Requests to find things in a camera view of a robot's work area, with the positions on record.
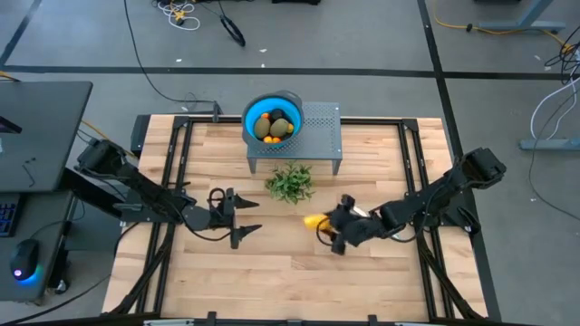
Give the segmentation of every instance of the potted plant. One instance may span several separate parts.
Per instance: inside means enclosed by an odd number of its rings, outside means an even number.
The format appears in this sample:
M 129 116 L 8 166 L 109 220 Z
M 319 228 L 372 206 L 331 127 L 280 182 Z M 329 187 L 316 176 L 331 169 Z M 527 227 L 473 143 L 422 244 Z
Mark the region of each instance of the potted plant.
M 266 180 L 266 189 L 270 196 L 286 203 L 297 204 L 298 201 L 312 198 L 312 179 L 310 169 L 303 165 L 296 165 L 295 161 L 285 164 L 285 168 L 275 166 L 274 176 Z

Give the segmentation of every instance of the avocado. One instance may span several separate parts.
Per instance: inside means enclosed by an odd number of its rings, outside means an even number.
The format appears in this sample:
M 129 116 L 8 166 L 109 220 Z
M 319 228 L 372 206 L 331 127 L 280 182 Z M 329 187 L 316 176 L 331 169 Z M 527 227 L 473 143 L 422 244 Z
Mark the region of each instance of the avocado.
M 274 121 L 270 128 L 270 135 L 274 137 L 283 137 L 288 131 L 288 121 L 286 119 L 278 119 Z
M 254 135 L 256 135 L 257 139 L 262 139 L 268 135 L 270 131 L 270 120 L 260 118 L 256 121 L 254 125 Z

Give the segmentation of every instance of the keyboard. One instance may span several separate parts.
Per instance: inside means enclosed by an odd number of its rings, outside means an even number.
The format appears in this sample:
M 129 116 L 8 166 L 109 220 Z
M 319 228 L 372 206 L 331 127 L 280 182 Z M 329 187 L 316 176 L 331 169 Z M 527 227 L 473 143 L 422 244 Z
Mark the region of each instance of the keyboard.
M 23 202 L 18 194 L 0 195 L 0 237 L 14 235 Z

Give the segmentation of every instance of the desk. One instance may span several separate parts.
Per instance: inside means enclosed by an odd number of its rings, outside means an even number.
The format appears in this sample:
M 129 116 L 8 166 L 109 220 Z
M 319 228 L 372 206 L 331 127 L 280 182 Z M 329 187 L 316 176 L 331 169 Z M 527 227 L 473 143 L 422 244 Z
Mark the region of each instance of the desk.
M 68 218 L 74 197 L 121 215 L 112 207 L 120 202 L 117 197 L 65 166 L 91 89 L 87 81 L 0 83 L 0 114 L 22 128 L 20 134 L 0 134 L 0 197 L 25 197 L 14 237 L 0 238 L 0 301 L 36 301 L 42 296 L 59 253 L 63 224 L 38 235 L 42 271 L 33 282 L 19 283 L 9 274 L 10 253 L 38 228 Z
M 64 223 L 46 227 L 34 239 L 38 240 L 38 267 L 29 279 L 16 281 L 8 263 L 16 245 L 28 239 L 43 225 L 72 219 L 72 191 L 34 194 L 24 198 L 23 211 L 13 237 L 0 238 L 0 301 L 29 302 L 41 298 L 53 270 L 58 248 L 63 240 Z
M 174 116 L 150 117 L 140 158 L 140 172 L 155 182 L 162 178 Z M 440 119 L 417 119 L 429 180 L 451 167 Z M 357 206 L 371 209 L 401 198 L 407 185 L 396 128 L 343 125 L 343 163 L 337 176 L 330 162 L 312 165 L 314 194 L 297 206 L 270 198 L 264 180 L 274 160 L 258 161 L 255 175 L 246 161 L 247 146 L 238 123 L 193 125 L 185 181 L 190 196 L 205 206 L 213 187 L 233 187 L 260 207 L 239 210 L 239 225 L 264 225 L 249 235 L 239 249 L 228 241 L 199 240 L 180 225 L 173 242 L 162 317 L 205 318 L 210 311 L 222 319 L 303 319 L 316 321 L 426 321 L 419 258 L 415 244 L 373 239 L 346 256 L 330 253 L 306 230 L 302 217 L 332 209 L 342 193 L 355 197 Z M 183 144 L 178 138 L 177 152 Z M 174 158 L 171 181 L 177 175 Z M 415 175 L 418 167 L 413 164 Z M 151 225 L 141 224 L 123 238 L 115 260 L 103 310 L 114 308 L 135 283 L 143 268 Z M 206 231 L 205 236 L 224 231 Z M 409 237 L 410 228 L 404 230 Z M 440 228 L 450 279 L 479 313 L 487 315 L 478 269 L 469 236 L 457 227 Z M 442 316 L 440 288 L 434 276 L 436 305 Z M 152 305 L 150 285 L 147 307 Z

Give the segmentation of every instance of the black desk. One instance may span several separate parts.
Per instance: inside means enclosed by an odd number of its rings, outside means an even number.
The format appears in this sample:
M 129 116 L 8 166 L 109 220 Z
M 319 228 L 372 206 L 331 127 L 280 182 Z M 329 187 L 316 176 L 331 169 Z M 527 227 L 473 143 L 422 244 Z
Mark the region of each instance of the black desk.
M 41 243 L 41 270 L 33 282 L 17 282 L 9 274 L 8 259 L 15 245 L 35 230 L 69 218 L 75 197 L 121 216 L 113 207 L 120 203 L 117 197 L 65 166 L 91 89 L 87 81 L 0 83 L 0 115 L 22 128 L 20 134 L 0 133 L 0 197 L 26 197 L 14 237 L 0 238 L 0 301 L 36 301 L 42 296 L 55 260 L 63 257 L 64 223 L 35 237 Z
M 72 191 L 31 194 L 24 200 L 16 233 L 13 237 L 0 238 L 0 301 L 31 302 L 43 296 L 56 260 L 57 249 L 63 241 L 64 223 L 46 227 L 34 236 L 40 243 L 40 251 L 38 267 L 33 276 L 24 281 L 15 280 L 7 262 L 15 246 L 29 238 L 42 225 L 72 219 L 74 213 Z

